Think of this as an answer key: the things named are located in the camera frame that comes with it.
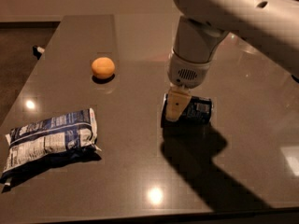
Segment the brown floor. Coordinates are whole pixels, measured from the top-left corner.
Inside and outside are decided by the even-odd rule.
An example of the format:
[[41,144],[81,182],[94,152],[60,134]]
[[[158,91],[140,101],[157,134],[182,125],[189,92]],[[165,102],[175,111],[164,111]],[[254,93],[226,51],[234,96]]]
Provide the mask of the brown floor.
[[0,125],[37,63],[32,46],[45,48],[57,25],[0,23]]

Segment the wall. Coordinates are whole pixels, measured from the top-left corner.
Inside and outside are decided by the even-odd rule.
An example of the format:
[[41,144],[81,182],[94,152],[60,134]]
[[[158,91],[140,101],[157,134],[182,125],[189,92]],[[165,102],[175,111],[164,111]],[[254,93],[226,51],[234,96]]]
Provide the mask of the wall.
[[172,0],[0,0],[1,21],[60,21],[64,15],[169,13]]

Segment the small round orange object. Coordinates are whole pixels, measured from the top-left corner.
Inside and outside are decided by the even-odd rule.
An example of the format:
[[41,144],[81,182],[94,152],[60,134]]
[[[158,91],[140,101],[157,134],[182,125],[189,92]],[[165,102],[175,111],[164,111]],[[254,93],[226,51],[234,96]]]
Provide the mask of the small round orange object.
[[113,76],[115,65],[108,57],[100,57],[92,63],[93,75],[99,79],[107,79]]

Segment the gray table surface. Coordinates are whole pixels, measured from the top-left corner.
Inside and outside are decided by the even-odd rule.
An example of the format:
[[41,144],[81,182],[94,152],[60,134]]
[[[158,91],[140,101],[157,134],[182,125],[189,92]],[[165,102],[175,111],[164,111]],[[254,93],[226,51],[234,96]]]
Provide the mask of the gray table surface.
[[[101,160],[49,169],[0,194],[1,223],[299,207],[299,86],[236,36],[192,90],[212,98],[211,125],[160,127],[177,25],[173,14],[63,19],[0,128],[0,168],[11,128],[89,107]],[[105,85],[90,68],[101,56],[117,67]]]

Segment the wrapped snack bar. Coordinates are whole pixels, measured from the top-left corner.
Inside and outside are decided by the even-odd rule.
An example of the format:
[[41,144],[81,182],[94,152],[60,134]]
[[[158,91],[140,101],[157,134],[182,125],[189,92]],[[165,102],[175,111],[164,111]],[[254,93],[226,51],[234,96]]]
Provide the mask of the wrapped snack bar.
[[96,137],[91,108],[12,129],[7,134],[9,153],[0,182],[10,185],[11,178],[38,168],[41,162],[55,166],[100,150]]

